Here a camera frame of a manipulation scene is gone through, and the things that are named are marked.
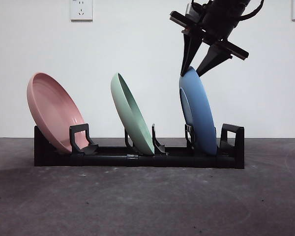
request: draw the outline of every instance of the plate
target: plate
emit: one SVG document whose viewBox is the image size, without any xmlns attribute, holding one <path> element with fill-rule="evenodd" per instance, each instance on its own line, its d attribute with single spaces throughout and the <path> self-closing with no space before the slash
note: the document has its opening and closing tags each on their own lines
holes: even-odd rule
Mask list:
<svg viewBox="0 0 295 236">
<path fill-rule="evenodd" d="M 84 124 L 79 109 L 64 90 L 51 76 L 36 73 L 27 88 L 29 109 L 39 130 L 60 152 L 71 153 L 69 127 Z M 75 134 L 80 149 L 89 145 L 85 131 Z"/>
<path fill-rule="evenodd" d="M 201 79 L 193 67 L 179 80 L 179 94 L 183 115 L 195 134 L 195 148 L 216 155 L 217 143 L 211 108 Z"/>
<path fill-rule="evenodd" d="M 134 146 L 143 154 L 153 155 L 152 136 L 129 87 L 119 73 L 111 81 L 111 92 L 120 120 Z"/>
</svg>

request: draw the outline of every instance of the robotic arm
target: robotic arm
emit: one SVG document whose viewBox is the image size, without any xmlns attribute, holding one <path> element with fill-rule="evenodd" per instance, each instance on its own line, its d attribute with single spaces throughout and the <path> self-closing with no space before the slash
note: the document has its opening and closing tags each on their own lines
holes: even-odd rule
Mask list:
<svg viewBox="0 0 295 236">
<path fill-rule="evenodd" d="M 197 69 L 199 76 L 231 59 L 232 55 L 245 60 L 249 53 L 227 40 L 239 21 L 254 17 L 262 8 L 264 0 L 253 12 L 242 16 L 250 0 L 209 0 L 200 5 L 192 0 L 187 5 L 185 15 L 176 11 L 170 14 L 170 20 L 184 27 L 184 54 L 181 76 L 188 70 L 191 61 L 202 42 L 210 46 L 207 55 Z"/>
</svg>

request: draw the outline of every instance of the blue plate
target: blue plate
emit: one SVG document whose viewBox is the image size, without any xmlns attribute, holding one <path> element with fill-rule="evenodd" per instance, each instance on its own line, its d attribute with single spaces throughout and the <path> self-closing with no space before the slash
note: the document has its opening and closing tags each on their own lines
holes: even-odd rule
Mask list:
<svg viewBox="0 0 295 236">
<path fill-rule="evenodd" d="M 216 155 L 216 133 L 211 108 L 203 84 L 194 68 L 189 67 L 179 80 L 179 93 L 186 123 L 195 133 L 195 148 Z"/>
</svg>

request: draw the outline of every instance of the gray floor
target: gray floor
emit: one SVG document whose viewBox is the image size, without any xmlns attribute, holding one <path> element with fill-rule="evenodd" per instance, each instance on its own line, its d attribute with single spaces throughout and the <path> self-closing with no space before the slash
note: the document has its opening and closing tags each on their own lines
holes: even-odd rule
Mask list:
<svg viewBox="0 0 295 236">
<path fill-rule="evenodd" d="M 247 139 L 245 170 L 33 167 L 0 139 L 0 236 L 95 235 L 295 236 L 295 139 Z"/>
</svg>

